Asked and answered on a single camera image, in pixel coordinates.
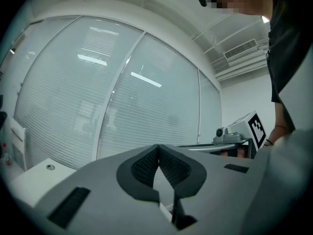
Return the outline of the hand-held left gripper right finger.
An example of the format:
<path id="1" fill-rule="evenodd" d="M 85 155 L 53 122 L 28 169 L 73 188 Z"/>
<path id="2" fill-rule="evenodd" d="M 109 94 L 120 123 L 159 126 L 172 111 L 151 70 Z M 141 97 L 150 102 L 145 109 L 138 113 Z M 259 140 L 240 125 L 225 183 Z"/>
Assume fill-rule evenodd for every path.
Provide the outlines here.
<path id="1" fill-rule="evenodd" d="M 172 145 L 158 147 L 174 189 L 173 220 L 161 235 L 248 235 L 257 232 L 251 205 L 264 174 L 264 155 L 224 157 Z"/>

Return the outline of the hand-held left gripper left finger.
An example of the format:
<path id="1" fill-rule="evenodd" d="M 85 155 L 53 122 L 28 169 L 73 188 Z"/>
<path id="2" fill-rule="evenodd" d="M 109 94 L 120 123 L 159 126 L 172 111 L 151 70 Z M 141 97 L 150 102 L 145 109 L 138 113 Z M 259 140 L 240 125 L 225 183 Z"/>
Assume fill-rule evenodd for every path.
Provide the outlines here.
<path id="1" fill-rule="evenodd" d="M 153 188 L 157 146 L 99 159 L 46 193 L 35 207 L 50 235 L 173 235 Z"/>

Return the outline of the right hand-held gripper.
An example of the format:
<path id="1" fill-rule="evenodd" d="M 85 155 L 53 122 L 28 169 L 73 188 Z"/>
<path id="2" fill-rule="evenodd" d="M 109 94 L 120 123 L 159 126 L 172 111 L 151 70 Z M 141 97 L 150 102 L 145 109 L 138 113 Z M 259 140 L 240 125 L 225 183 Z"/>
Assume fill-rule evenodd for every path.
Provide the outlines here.
<path id="1" fill-rule="evenodd" d="M 257 151 L 267 139 L 266 132 L 256 111 L 236 120 L 227 127 L 217 129 L 211 144 L 180 145 L 191 151 L 213 155 L 237 156 L 237 144 L 248 142 L 248 158 L 254 159 Z"/>

